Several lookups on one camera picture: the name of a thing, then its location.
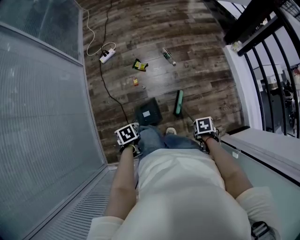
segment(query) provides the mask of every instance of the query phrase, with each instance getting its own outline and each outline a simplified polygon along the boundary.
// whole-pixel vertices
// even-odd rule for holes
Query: snack bag
[[[148,63],[141,63],[138,59],[135,60],[132,68],[136,70],[140,70],[143,72],[146,72],[146,67],[148,66]]]

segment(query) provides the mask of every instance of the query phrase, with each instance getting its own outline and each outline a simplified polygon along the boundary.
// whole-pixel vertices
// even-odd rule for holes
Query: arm
[[[123,220],[136,203],[134,160],[132,146],[124,149],[117,172],[114,176],[105,216]]]
[[[232,197],[237,198],[241,193],[253,187],[233,157],[215,139],[209,138],[209,136],[202,136],[202,139],[210,149],[210,154],[224,180],[226,191]]]

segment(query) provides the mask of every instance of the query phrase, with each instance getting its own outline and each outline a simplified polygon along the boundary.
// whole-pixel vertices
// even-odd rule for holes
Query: frosted glass
[[[230,154],[237,152],[228,145],[222,147]],[[242,153],[236,162],[254,187],[270,188],[281,221],[282,239],[295,240],[300,233],[300,187]]]
[[[83,67],[2,30],[0,236],[18,240],[104,162]]]
[[[79,9],[73,0],[1,0],[0,21],[78,60]]]

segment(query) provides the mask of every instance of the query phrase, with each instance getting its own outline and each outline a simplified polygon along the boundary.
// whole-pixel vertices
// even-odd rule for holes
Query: sneaker
[[[165,134],[166,134],[166,135],[167,135],[167,134],[177,135],[177,132],[176,132],[175,128],[173,128],[173,127],[168,127],[167,130],[166,130],[166,132],[165,132]]]

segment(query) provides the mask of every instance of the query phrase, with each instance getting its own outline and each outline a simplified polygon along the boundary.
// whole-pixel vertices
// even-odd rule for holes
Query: dark wood floor
[[[110,2],[79,3],[90,11],[89,26],[96,33],[91,53],[101,46]],[[164,132],[172,126],[179,135],[192,137],[192,121],[172,114],[176,92],[181,89],[184,107],[194,118],[211,116],[222,133],[243,125],[240,100],[221,49],[221,29],[200,0],[112,0],[106,34],[106,42],[115,42],[117,48],[102,65],[103,77],[111,95],[123,104],[129,121],[136,106],[155,97],[163,116],[158,127]],[[85,26],[83,36],[86,50],[92,33]],[[162,47],[169,49],[176,66],[164,59]],[[147,72],[132,69],[136,58],[149,64]],[[99,54],[85,55],[85,66],[98,132],[112,163],[119,157],[114,131],[126,122],[120,106],[104,89],[98,59]],[[139,82],[136,87],[134,77]]]

